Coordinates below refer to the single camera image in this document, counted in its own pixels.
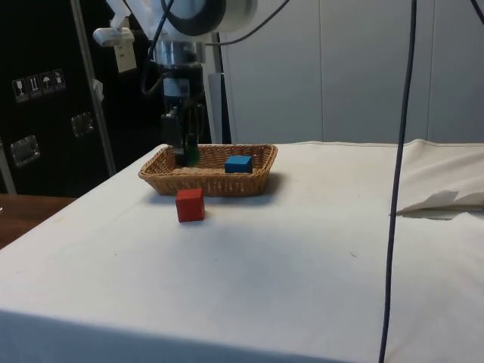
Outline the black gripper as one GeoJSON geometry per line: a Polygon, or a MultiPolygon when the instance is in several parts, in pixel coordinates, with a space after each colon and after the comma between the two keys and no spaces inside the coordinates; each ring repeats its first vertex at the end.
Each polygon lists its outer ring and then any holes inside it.
{"type": "Polygon", "coordinates": [[[201,104],[205,104],[203,68],[193,67],[161,68],[163,106],[168,113],[161,116],[162,133],[166,143],[172,147],[176,166],[187,166],[185,155],[198,148],[200,138],[201,104]],[[183,129],[182,117],[178,106],[190,101],[188,105],[188,130],[183,129]]]}

